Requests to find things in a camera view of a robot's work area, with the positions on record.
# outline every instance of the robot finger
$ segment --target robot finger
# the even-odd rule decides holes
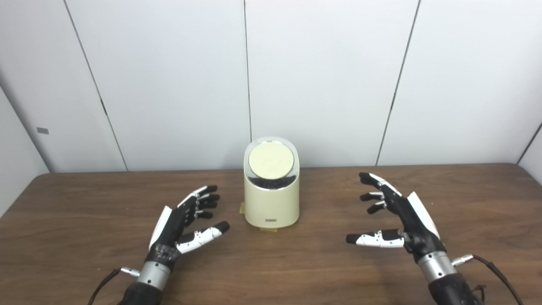
[[[369,200],[384,200],[384,193],[382,192],[369,192],[367,194],[363,194],[359,197],[361,201],[369,201]]]
[[[195,250],[220,237],[229,229],[229,223],[227,221],[223,221],[212,227],[202,229],[201,231],[194,231],[192,233],[185,234],[177,243],[177,250],[179,250],[181,254]]]
[[[218,187],[216,185],[208,185],[193,191],[192,194],[202,196],[204,194],[216,192],[216,190],[218,190]]]
[[[220,195],[218,194],[204,194],[198,198],[199,203],[208,202],[208,201],[218,201],[220,200]]]
[[[348,234],[346,242],[358,246],[399,248],[404,246],[404,238],[399,229],[381,230],[363,234]]]
[[[196,218],[211,219],[212,213],[207,211],[196,211]]]
[[[204,208],[216,208],[218,206],[218,202],[216,201],[208,201],[204,202],[202,204],[199,204],[199,209],[202,210]]]
[[[367,208],[367,213],[370,215],[375,214],[376,212],[380,211],[381,209],[386,209],[386,202],[380,201],[375,203],[374,205]]]
[[[361,183],[363,183],[365,185],[374,186],[374,187],[376,187],[378,189],[380,189],[382,185],[387,185],[389,188],[391,188],[399,196],[402,196],[401,193],[395,187],[393,187],[391,184],[389,184],[389,182],[387,182],[386,180],[384,180],[383,178],[381,178],[381,177],[379,177],[379,176],[377,176],[375,174],[359,173],[359,178],[360,178]]]

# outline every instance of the wooden table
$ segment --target wooden table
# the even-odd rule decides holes
[[[86,304],[112,269],[141,267],[164,205],[215,183],[215,218],[190,229],[221,220],[231,229],[181,257],[163,304],[433,304],[404,249],[345,243],[348,233],[400,225],[388,211],[365,213],[358,197],[371,188],[360,171],[415,190],[451,257],[492,260],[526,304],[542,304],[542,187],[511,164],[302,169],[301,217],[277,233],[239,214],[241,170],[42,175],[0,219],[0,303]],[[480,263],[459,271],[488,285],[488,305],[514,303]],[[132,281],[117,276],[94,304],[116,304]]]

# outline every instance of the white wall panel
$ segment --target white wall panel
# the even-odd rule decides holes
[[[423,0],[378,165],[516,163],[542,113],[542,2]]]
[[[129,170],[241,167],[243,0],[69,0]]]
[[[519,162],[519,166],[533,176],[538,183],[542,184],[542,132],[538,132],[533,143],[525,152],[525,155]]]
[[[53,171],[126,170],[63,1],[1,1],[0,45],[0,84]]]
[[[247,0],[252,138],[302,166],[374,165],[417,1]]]
[[[0,89],[0,216],[32,179],[48,172],[23,124]]]

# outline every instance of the cream cylindrical device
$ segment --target cream cylindrical device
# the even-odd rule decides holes
[[[299,218],[299,157],[283,138],[259,138],[244,153],[244,214],[260,228],[293,225]]]

